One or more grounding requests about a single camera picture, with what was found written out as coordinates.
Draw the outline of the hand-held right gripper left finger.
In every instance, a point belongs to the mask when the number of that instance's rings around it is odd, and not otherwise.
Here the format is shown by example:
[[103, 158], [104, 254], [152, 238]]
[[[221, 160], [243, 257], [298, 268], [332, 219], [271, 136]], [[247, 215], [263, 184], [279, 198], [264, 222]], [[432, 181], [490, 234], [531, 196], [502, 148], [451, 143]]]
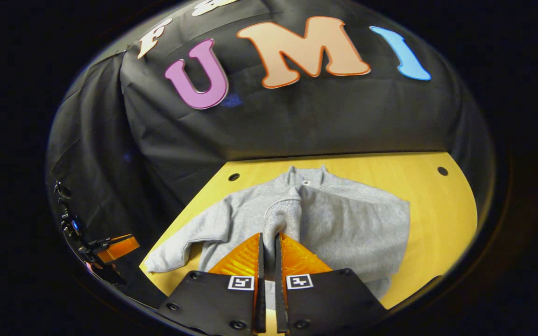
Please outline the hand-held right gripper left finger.
[[263, 253], [263, 235], [258, 232], [208, 272], [188, 272], [158, 314], [204, 336], [265, 333]]

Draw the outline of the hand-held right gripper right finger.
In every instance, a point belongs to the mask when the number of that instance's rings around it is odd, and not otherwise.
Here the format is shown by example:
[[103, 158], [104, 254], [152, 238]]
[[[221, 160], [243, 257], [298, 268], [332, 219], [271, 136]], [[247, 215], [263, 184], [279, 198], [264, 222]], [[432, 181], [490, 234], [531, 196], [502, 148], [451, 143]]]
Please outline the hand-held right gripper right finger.
[[276, 322], [287, 335], [359, 335], [387, 310], [350, 268], [333, 270], [301, 243], [275, 237]]

